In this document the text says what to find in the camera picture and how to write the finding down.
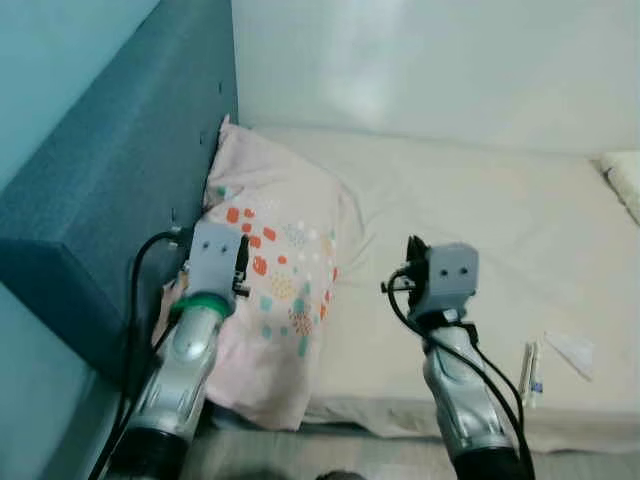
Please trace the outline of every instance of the upholstered headboard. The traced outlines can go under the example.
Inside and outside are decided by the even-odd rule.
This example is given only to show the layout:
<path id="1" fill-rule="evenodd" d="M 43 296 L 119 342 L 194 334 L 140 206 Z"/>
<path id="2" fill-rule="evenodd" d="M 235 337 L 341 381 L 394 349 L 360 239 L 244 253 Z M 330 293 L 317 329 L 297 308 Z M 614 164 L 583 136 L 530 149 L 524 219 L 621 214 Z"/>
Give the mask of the upholstered headboard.
<path id="1" fill-rule="evenodd" d="M 164 0 L 0 194 L 0 281 L 113 380 L 131 260 L 172 219 L 199 217 L 226 113 L 237 115 L 230 1 Z M 141 278 L 146 333 L 183 260 L 161 250 Z"/>

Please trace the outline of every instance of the wall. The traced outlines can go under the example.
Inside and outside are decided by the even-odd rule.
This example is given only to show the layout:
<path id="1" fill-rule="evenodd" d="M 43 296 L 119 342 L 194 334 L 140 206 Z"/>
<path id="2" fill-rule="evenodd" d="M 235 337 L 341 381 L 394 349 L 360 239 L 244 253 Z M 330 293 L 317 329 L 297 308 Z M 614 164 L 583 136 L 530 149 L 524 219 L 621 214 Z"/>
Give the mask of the wall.
<path id="1" fill-rule="evenodd" d="M 0 189 L 158 0 L 0 1 Z M 0 284 L 0 478 L 86 478 L 117 393 Z"/>
<path id="2" fill-rule="evenodd" d="M 638 0 L 233 0 L 242 124 L 639 145 Z"/>
<path id="3" fill-rule="evenodd" d="M 158 0 L 0 0 L 0 189 Z"/>

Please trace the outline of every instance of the pink pillowcase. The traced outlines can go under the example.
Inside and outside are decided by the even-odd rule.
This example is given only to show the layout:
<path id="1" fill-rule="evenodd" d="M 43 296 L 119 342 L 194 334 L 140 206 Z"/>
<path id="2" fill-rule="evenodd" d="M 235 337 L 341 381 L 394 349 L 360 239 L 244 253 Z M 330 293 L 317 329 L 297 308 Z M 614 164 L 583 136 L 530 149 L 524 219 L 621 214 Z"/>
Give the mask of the pink pillowcase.
<path id="1" fill-rule="evenodd" d="M 357 207 L 328 173 L 225 120 L 205 208 L 251 247 L 251 296 L 222 328 L 207 396 L 262 427 L 297 429 L 334 283 L 362 238 Z"/>

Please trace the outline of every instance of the bed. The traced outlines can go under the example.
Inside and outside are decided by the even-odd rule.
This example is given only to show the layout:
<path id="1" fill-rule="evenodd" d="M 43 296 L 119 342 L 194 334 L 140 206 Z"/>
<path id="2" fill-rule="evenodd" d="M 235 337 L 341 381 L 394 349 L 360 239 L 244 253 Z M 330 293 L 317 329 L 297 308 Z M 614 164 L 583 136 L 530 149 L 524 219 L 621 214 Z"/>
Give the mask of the bed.
<path id="1" fill-rule="evenodd" d="M 379 282 L 407 237 L 480 252 L 469 319 L 481 346 L 520 378 L 524 345 L 545 332 L 595 344 L 588 381 L 544 345 L 544 393 L 527 410 L 532 449 L 640 446 L 638 226 L 586 158 L 323 130 L 258 126 L 335 174 L 364 218 L 324 333 L 307 424 L 356 423 L 385 437 L 437 436 L 418 340 Z"/>

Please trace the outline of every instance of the floor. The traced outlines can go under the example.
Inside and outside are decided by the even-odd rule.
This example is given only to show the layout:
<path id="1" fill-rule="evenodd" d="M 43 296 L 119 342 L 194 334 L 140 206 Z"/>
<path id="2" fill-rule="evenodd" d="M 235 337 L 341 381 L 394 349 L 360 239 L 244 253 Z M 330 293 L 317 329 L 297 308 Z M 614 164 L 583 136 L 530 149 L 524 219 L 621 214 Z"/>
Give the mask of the floor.
<path id="1" fill-rule="evenodd" d="M 557 453 L 534 461 L 540 480 L 640 478 L 640 453 Z M 438 442 L 211 429 L 193 444 L 181 480 L 314 480 L 337 468 L 367 480 L 456 478 Z"/>

